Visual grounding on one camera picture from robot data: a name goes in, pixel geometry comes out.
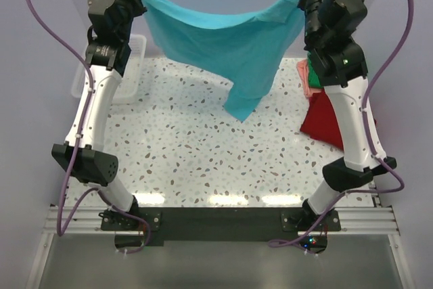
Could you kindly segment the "turquoise t shirt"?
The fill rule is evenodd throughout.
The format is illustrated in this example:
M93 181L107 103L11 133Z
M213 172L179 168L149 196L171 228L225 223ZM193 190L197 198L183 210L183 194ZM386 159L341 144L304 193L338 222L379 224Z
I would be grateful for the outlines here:
M304 26L299 0L277 0L244 14L207 14L169 0L142 0L144 18L165 56L232 82L224 104L246 120L270 91L281 59Z

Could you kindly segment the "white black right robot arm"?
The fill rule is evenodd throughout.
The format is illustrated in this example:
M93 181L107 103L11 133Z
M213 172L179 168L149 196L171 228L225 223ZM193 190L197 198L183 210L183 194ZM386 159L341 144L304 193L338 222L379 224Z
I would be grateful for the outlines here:
M340 195L397 166L379 140L367 96L367 65L352 34L367 15L365 0L299 0L304 44L328 96L342 136L344 156L322 169L324 180L302 205L302 224L316 230Z

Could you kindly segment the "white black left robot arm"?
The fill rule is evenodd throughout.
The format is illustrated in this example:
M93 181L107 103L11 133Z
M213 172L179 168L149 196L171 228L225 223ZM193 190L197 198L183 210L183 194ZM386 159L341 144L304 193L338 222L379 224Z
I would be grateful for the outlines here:
M134 229L140 213L132 208L134 197L117 177L118 159L104 152L104 133L114 94L122 81L131 48L133 20L146 11L141 0L87 0L91 25L85 50L85 82L78 111L64 143L51 155L66 178L95 187L115 206L116 221Z

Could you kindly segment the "pink folded t shirt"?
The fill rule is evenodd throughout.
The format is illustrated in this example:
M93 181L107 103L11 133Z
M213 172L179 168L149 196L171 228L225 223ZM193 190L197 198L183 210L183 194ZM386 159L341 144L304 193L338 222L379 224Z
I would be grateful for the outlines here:
M309 67L307 59L303 59L296 64L296 69L301 80L302 89L305 98L310 98L316 93L321 93L322 90L309 86Z

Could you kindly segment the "white plastic basket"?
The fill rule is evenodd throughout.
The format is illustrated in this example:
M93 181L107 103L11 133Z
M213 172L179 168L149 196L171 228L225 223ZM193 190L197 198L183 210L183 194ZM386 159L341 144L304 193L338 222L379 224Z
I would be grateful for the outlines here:
M139 79L141 76L141 69L143 68L146 45L147 39L145 36L131 35L129 41L131 54L122 81L114 94L112 105L133 104L137 101ZM83 65L79 63L70 90L72 97L76 99L81 98L85 75L86 71Z

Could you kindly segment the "green folded t shirt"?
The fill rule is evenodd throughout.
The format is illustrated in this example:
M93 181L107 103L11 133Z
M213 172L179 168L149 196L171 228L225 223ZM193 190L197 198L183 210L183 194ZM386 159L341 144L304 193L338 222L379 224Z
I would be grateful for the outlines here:
M308 68L307 80L308 80L309 87L314 89L322 89L323 86L321 85L319 77L313 68L309 55L307 56L307 68Z

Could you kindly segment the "red folded t shirt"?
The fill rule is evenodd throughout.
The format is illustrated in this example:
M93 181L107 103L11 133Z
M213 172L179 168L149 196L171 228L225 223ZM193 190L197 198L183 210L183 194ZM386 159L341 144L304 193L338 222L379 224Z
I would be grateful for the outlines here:
M322 141L341 151L344 150L338 121L324 90L314 92L309 98L309 108L301 123L300 132L311 139Z

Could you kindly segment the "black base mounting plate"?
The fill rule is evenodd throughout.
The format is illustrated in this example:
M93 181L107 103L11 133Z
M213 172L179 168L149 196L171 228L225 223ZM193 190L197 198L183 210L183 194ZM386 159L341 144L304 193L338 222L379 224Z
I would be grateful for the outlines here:
M99 213L101 230L115 233L117 249L163 246L166 242L291 241L313 220L302 208L138 208L138 218L118 212Z

